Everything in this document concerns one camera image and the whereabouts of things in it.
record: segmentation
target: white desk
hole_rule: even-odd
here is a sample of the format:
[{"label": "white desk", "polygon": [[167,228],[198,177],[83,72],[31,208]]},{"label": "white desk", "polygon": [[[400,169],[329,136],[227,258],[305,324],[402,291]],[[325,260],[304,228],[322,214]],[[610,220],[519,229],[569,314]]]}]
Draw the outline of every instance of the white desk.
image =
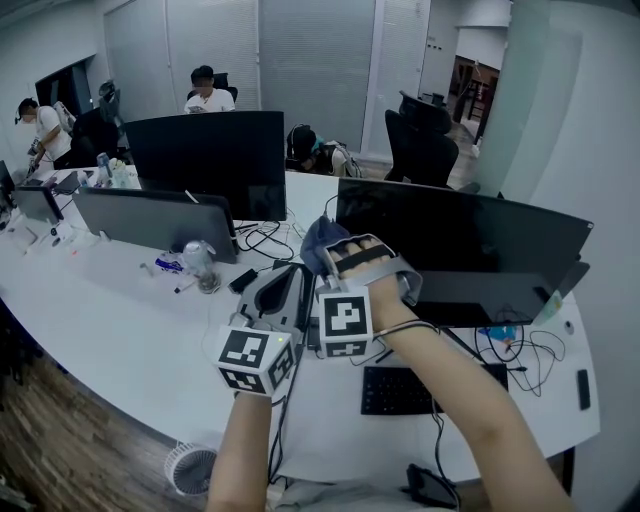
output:
[{"label": "white desk", "polygon": [[[58,181],[64,174],[57,174]],[[337,189],[336,178],[287,173],[288,206],[305,229]],[[69,199],[61,196],[57,201],[64,206]],[[335,208],[332,201],[329,213]],[[2,300],[52,357],[102,398],[163,434],[218,448],[233,397],[203,355],[201,342],[206,351],[217,328],[235,311],[238,297],[226,287],[212,296],[195,287],[175,295],[172,290],[181,278],[162,274],[152,279],[139,268],[142,262],[153,262],[157,250],[99,241],[82,231],[86,226],[73,203],[63,214],[79,229],[71,246],[43,243],[23,256],[8,235],[0,235]],[[285,232],[283,227],[281,239]],[[300,239],[293,230],[288,243],[299,252]],[[269,242],[264,249],[274,256],[286,254]],[[219,264],[218,270],[228,283],[249,267],[270,263],[257,253],[242,253],[240,263]],[[565,320],[574,324],[573,335],[563,329]],[[512,377],[510,393],[549,457],[599,432],[599,405],[589,345],[573,297],[540,328],[565,341],[566,358],[555,364],[542,398],[522,392]],[[471,330],[456,332],[473,345]],[[541,357],[543,365],[548,364],[550,356]],[[521,360],[533,373],[533,352],[525,349]],[[391,357],[384,364],[399,363]],[[410,462],[435,466],[437,428],[430,416],[360,415],[363,368],[349,360],[321,361],[305,352],[287,414],[281,474],[399,485],[405,483]],[[589,371],[592,401],[583,412],[576,387],[576,371],[582,368]],[[531,380],[537,383],[537,376]],[[274,409],[272,437],[278,416],[279,407]],[[441,460],[453,480],[478,477],[466,443],[448,419]]]}]

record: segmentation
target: black keyboard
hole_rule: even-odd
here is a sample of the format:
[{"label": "black keyboard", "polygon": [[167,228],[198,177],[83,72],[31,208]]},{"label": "black keyboard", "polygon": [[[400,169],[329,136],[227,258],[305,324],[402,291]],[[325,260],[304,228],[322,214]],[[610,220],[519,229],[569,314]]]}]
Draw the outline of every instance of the black keyboard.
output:
[{"label": "black keyboard", "polygon": [[[507,366],[482,365],[507,391]],[[431,393],[409,368],[368,366],[364,369],[360,414],[394,416],[431,414]],[[443,412],[436,403],[436,411]]]}]

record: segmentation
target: white fan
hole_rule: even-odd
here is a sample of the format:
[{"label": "white fan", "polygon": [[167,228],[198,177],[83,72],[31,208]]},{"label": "white fan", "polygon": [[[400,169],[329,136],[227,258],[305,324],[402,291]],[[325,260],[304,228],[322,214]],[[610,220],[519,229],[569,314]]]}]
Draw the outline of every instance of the white fan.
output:
[{"label": "white fan", "polygon": [[216,452],[196,444],[181,444],[167,457],[164,474],[182,496],[198,496],[209,491]]}]

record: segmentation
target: computer monitor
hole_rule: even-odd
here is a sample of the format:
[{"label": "computer monitor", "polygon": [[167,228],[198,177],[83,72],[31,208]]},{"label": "computer monitor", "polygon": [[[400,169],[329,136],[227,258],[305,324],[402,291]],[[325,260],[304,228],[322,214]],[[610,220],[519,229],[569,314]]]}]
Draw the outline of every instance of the computer monitor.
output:
[{"label": "computer monitor", "polygon": [[94,235],[103,231],[112,240],[180,251],[192,240],[204,240],[217,261],[236,262],[227,215],[217,202],[196,204],[151,197],[140,190],[87,187],[73,194],[73,202]]},{"label": "computer monitor", "polygon": [[227,198],[238,220],[285,220],[284,115],[220,112],[125,126],[146,190]]},{"label": "computer monitor", "polygon": [[[137,197],[140,199],[156,199],[159,201],[174,201],[179,203],[193,203],[191,199],[184,192],[171,192],[167,190],[137,190],[137,189],[124,189],[124,188],[90,188],[83,187],[81,192],[88,195],[98,196],[125,196],[125,197]],[[208,194],[192,194],[194,199],[200,204],[217,206],[222,210],[225,216],[227,229],[229,230],[229,236],[233,241],[236,254],[239,252],[239,246],[236,240],[236,231],[233,224],[233,217],[231,216],[231,208],[229,201],[224,197],[212,196]]]},{"label": "computer monitor", "polygon": [[11,179],[11,174],[9,174],[9,169],[7,169],[7,164],[4,163],[4,160],[0,160],[0,185],[5,191],[5,194],[11,194],[16,188],[13,183],[13,179]]},{"label": "computer monitor", "polygon": [[441,327],[526,325],[578,259],[590,222],[453,190],[341,179],[337,222],[423,277],[416,314]]},{"label": "computer monitor", "polygon": [[62,212],[47,187],[16,187],[13,191],[20,211],[25,217],[56,225],[63,220]]}]

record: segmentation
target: person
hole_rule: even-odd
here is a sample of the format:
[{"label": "person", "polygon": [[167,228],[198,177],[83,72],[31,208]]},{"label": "person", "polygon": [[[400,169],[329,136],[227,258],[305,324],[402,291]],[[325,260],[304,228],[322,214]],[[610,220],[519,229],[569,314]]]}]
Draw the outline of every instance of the person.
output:
[{"label": "person", "polygon": [[[354,255],[376,244],[371,239],[360,245],[351,243],[347,251]],[[341,259],[335,253],[331,256],[335,261]],[[362,263],[342,277],[353,277],[385,260],[388,256]],[[395,276],[370,284],[369,295],[376,332],[416,319],[399,298]],[[386,335],[385,341],[411,367],[464,436],[492,510],[574,510],[522,414],[488,372],[426,327]],[[213,468],[207,512],[265,510],[270,423],[270,398],[238,395]],[[276,508],[311,512],[419,509],[420,505],[400,492],[378,494],[371,487],[300,481],[285,491]]]},{"label": "person", "polygon": [[35,123],[36,133],[40,139],[38,153],[32,164],[33,170],[38,168],[45,154],[53,162],[53,168],[56,170],[75,167],[71,137],[62,129],[58,113],[53,107],[40,107],[31,98],[26,98],[18,106],[18,116],[23,123]]},{"label": "person", "polygon": [[214,89],[213,69],[200,66],[191,73],[191,84],[195,95],[187,100],[185,114],[204,114],[207,112],[230,112],[236,109],[233,96],[229,91]]},{"label": "person", "polygon": [[325,142],[306,124],[294,126],[287,136],[287,157],[304,172],[340,178],[362,177],[360,167],[344,144]]}]

